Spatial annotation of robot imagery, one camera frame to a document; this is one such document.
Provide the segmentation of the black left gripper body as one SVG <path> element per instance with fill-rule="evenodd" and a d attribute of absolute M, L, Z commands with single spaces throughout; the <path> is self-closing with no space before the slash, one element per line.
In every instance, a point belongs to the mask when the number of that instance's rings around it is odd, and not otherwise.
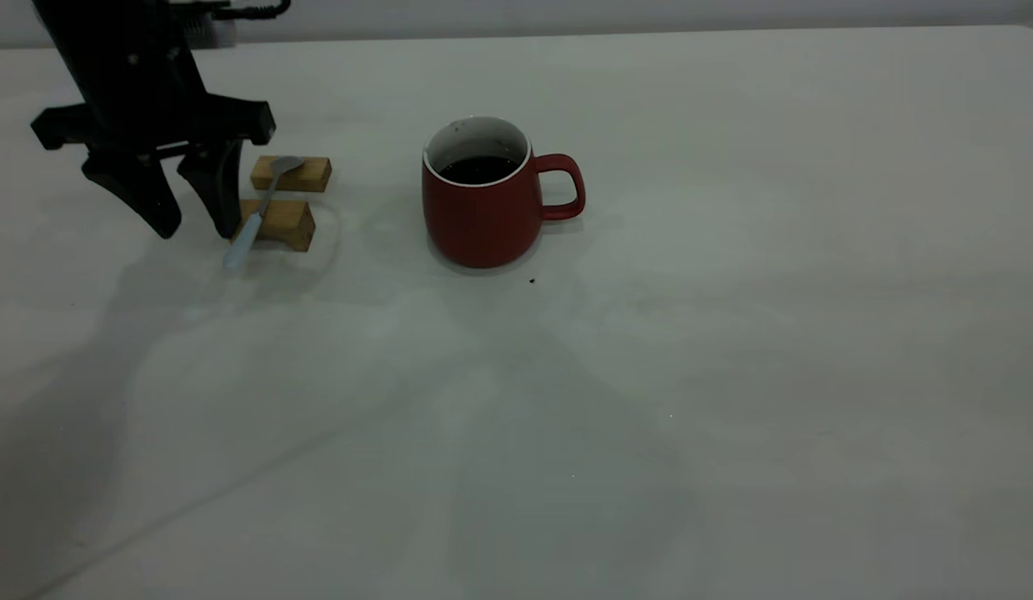
<path fill-rule="evenodd" d="M 48 107 L 32 130 L 48 149 L 81 144 L 169 158 L 212 144 L 271 141 L 262 100 L 211 94 L 167 1 L 36 1 L 54 46 L 83 96 Z"/>

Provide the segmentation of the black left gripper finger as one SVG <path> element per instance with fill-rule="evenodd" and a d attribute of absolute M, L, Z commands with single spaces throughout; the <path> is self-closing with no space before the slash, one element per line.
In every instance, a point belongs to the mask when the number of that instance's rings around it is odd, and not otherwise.
<path fill-rule="evenodd" d="M 198 194 L 219 236 L 230 239 L 242 223 L 238 195 L 241 140 L 194 144 L 177 171 Z"/>
<path fill-rule="evenodd" d="M 90 152 L 82 171 L 131 208 L 162 239 L 169 239 L 179 228 L 182 213 L 158 161 L 140 160 L 131 153 Z"/>

